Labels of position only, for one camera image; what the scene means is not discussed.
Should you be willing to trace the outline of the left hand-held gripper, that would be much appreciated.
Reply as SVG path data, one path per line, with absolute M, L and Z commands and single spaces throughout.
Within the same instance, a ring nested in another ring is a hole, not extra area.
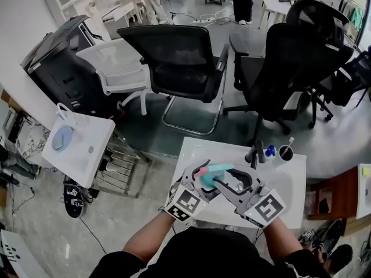
M 195 185 L 195 175 L 207 166 L 210 159 L 203 159 L 185 168 L 183 175 L 170 187 L 165 212 L 174 219 L 185 222 L 198 215 L 220 191 L 217 188 L 205 190 Z

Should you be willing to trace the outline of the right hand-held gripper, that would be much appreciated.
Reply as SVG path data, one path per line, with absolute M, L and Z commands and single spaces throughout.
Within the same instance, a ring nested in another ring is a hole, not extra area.
M 213 180 L 215 187 L 235 207 L 243 219 L 259 228 L 266 228 L 285 210 L 286 204 L 276 189 L 261 183 L 257 171 L 251 167 L 234 167 L 227 172 L 237 183 L 233 189 L 220 180 Z

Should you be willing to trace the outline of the black faucet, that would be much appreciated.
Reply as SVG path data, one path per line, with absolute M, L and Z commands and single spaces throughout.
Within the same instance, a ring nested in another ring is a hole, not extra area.
M 256 140 L 245 156 L 245 161 L 250 163 L 250 167 L 253 169 L 257 168 L 257 163 L 264 164 L 266 162 L 263 146 L 262 141 Z

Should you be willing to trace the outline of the person's black shirt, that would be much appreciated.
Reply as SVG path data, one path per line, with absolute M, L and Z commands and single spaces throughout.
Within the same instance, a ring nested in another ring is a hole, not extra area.
M 299 250 L 276 265 L 250 240 L 225 229 L 189 228 L 174 235 L 156 263 L 117 251 L 105 255 L 89 278 L 331 278 L 314 255 Z

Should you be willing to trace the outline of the metal rack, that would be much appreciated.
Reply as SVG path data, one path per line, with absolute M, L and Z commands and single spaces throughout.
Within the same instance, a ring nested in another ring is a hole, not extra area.
M 146 184 L 152 160 L 130 146 L 125 137 L 114 130 L 108 141 L 92 188 L 113 195 L 138 198 Z

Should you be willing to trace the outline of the brown wooden cabinet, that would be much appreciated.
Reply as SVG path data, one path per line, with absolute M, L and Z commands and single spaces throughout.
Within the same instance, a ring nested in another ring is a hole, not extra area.
M 354 218 L 358 205 L 358 167 L 311 184 L 309 190 L 315 193 L 309 221 Z

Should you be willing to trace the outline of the black round device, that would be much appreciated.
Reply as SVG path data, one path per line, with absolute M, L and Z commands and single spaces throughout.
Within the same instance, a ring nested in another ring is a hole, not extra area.
M 81 189 L 73 183 L 64 183 L 63 202 L 67 214 L 72 218 L 79 218 L 85 208 Z
M 306 230 L 299 237 L 299 242 L 303 246 L 309 244 L 313 250 L 322 247 L 326 254 L 330 254 L 344 234 L 344 230 L 343 220 L 337 219 L 323 224 L 316 231 L 314 229 Z

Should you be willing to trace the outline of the black headrest office chair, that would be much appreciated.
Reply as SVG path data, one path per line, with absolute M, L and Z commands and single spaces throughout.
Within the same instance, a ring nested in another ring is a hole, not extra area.
M 315 97 L 313 88 L 331 76 L 352 56 L 344 44 L 349 19 L 337 9 L 317 0 L 298 0 L 283 23 L 267 31 L 265 56 L 250 57 L 239 34 L 230 34 L 234 51 L 234 87 L 246 105 L 227 107 L 229 112 L 257 112 L 252 147 L 262 121 L 276 122 L 285 134 L 286 120 L 295 120 Z

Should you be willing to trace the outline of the white mesh chair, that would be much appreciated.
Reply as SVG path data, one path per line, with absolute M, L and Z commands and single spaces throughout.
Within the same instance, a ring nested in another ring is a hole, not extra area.
M 141 55 L 124 39 L 94 45 L 76 56 L 87 61 L 98 74 L 103 93 L 128 93 L 129 96 L 117 103 L 122 110 L 126 104 L 138 97 L 141 114 L 147 115 L 146 95 L 151 93 L 149 68 L 140 62 Z

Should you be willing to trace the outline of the black swivel office chair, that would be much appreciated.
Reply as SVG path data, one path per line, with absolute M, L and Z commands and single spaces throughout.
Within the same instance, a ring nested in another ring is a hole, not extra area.
M 356 58 L 332 73 L 310 90 L 312 102 L 312 121 L 308 127 L 314 128 L 317 119 L 317 105 L 328 114 L 325 121 L 330 121 L 333 114 L 326 104 L 333 103 L 345 107 L 352 95 L 358 91 L 367 93 L 371 88 L 371 45 Z

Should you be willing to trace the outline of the blue plate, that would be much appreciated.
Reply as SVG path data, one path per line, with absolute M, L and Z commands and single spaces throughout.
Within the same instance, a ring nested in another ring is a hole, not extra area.
M 53 137 L 52 148 L 59 152 L 65 150 L 72 140 L 73 133 L 74 130 L 70 126 L 59 128 Z

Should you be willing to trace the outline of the white faucet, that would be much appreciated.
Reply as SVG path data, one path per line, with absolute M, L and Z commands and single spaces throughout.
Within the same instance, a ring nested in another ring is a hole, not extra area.
M 74 125 L 75 124 L 74 113 L 72 112 L 72 110 L 70 110 L 63 103 L 57 103 L 56 107 L 57 107 L 58 116 L 61 117 L 61 119 L 65 123 L 67 123 L 69 125 Z

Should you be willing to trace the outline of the marble patterned counter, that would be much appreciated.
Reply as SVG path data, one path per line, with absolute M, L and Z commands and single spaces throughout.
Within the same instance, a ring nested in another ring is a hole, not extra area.
M 16 149 L 25 159 L 39 155 L 49 137 L 50 131 L 34 118 L 28 116 L 23 123 L 15 142 Z

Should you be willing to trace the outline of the white dotted panel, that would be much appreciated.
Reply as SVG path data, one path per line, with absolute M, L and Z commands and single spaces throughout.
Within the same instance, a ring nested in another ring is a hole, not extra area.
M 19 278 L 45 278 L 45 273 L 29 251 L 22 237 L 1 230 L 3 250 Z

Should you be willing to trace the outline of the clothes rack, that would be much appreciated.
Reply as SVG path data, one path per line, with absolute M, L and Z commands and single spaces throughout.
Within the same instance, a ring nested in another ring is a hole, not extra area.
M 363 8 L 353 0 L 341 0 L 339 11 L 348 18 L 345 25 L 346 35 L 355 41 L 362 27 Z

